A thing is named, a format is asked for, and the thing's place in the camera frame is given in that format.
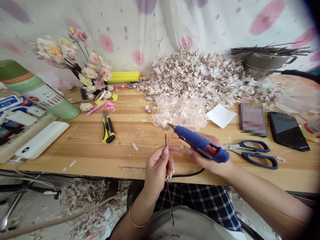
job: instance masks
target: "woman's left hand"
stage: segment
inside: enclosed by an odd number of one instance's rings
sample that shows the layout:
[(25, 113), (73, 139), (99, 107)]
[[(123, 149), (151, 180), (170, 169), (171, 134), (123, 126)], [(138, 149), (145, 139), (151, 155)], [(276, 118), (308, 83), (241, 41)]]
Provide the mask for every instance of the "woman's left hand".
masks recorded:
[(162, 146), (147, 158), (143, 191), (153, 201), (158, 199), (160, 192), (163, 190), (166, 176), (174, 174), (174, 160), (169, 151), (175, 151), (175, 148), (173, 146)]

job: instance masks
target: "black phone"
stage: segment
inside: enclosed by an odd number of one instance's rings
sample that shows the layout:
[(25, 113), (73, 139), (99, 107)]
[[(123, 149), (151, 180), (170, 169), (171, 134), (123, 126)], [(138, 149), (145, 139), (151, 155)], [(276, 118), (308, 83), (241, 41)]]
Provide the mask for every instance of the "black phone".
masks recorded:
[(270, 112), (270, 128), (273, 140), (295, 150), (310, 151), (296, 119), (290, 115)]

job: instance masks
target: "woman's right hand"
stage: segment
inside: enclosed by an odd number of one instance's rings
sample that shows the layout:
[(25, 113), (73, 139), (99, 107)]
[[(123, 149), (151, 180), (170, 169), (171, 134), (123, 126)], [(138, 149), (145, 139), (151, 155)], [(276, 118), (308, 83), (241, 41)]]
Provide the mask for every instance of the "woman's right hand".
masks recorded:
[[(199, 134), (200, 136), (210, 140), (210, 142), (214, 145), (216, 145), (217, 147), (222, 147), (223, 145), (221, 143), (221, 141), (214, 137), (214, 136), (210, 136), (207, 134), (204, 134), (202, 132), (196, 132), (197, 134)], [(232, 174), (233, 171), (233, 163), (231, 162), (231, 160), (229, 159), (228, 161), (226, 161), (225, 163), (217, 163), (211, 159), (208, 158), (204, 158), (202, 157), (199, 153), (197, 153), (195, 150), (191, 149), (191, 148), (187, 148), (185, 146), (185, 151), (187, 152), (187, 154), (189, 154), (192, 158), (192, 160), (198, 164), (199, 166), (209, 170), (210, 172), (217, 174), (221, 177), (226, 177), (229, 174)]]

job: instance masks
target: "blue-handled scissors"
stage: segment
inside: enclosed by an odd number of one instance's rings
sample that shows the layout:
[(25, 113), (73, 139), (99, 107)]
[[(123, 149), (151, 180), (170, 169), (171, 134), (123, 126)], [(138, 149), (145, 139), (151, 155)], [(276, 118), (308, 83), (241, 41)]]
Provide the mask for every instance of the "blue-handled scissors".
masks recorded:
[[(248, 143), (248, 142), (258, 143), (263, 147), (263, 149), (262, 148), (255, 148), (255, 147), (246, 146), (244, 143)], [(226, 150), (231, 150), (233, 152), (236, 152), (236, 153), (240, 154), (245, 160), (247, 160), (248, 162), (250, 162), (250, 163), (252, 163), (254, 165), (257, 165), (259, 167), (268, 168), (268, 169), (271, 169), (271, 170), (278, 169), (278, 161), (274, 157), (261, 155), (260, 153), (258, 153), (258, 152), (270, 152), (270, 148), (268, 147), (268, 145), (265, 144), (262, 141), (245, 140), (245, 141), (240, 142), (239, 144), (224, 144), (223, 147)], [(240, 150), (238, 150), (238, 148), (254, 151), (256, 153), (240, 151)], [(250, 159), (249, 156), (267, 159), (272, 163), (272, 167), (267, 166), (267, 165), (263, 165), (261, 163), (258, 163), (256, 161)]]

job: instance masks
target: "hand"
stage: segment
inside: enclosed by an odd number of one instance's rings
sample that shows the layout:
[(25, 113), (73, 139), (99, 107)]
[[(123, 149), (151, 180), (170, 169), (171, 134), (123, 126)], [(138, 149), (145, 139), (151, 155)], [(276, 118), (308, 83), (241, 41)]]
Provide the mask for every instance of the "hand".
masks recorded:
[[(217, 147), (223, 148), (223, 145), (218, 138), (204, 134), (202, 132), (197, 132), (197, 134), (210, 140), (210, 142), (212, 144), (216, 145)], [(209, 170), (210, 172), (212, 172), (214, 174), (217, 174), (221, 177), (226, 177), (232, 173), (233, 163), (230, 160), (226, 161), (225, 163), (217, 163), (211, 159), (202, 157), (198, 152), (196, 152), (193, 149), (185, 147), (185, 151), (187, 152), (187, 154), (189, 154), (191, 156), (192, 160), (196, 164)]]
[(162, 146), (147, 158), (143, 191), (155, 201), (164, 187), (166, 176), (174, 174), (174, 160), (169, 151), (175, 151), (175, 148), (168, 145)]

